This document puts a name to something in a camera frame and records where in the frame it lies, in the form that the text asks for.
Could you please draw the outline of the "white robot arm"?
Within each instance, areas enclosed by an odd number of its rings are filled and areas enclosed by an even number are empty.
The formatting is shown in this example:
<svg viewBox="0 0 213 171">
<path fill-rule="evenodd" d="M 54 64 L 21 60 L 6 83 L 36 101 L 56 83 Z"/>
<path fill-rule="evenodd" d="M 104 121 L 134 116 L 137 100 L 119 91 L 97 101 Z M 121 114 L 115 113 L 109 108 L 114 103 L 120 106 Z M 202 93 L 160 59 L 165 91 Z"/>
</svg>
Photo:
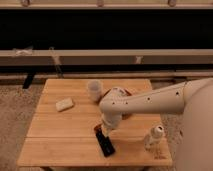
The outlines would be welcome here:
<svg viewBox="0 0 213 171">
<path fill-rule="evenodd" d="M 213 78 L 130 96 L 124 88 L 113 87 L 99 108 L 105 135 L 118 127 L 125 114 L 182 114 L 176 171 L 213 171 Z"/>
</svg>

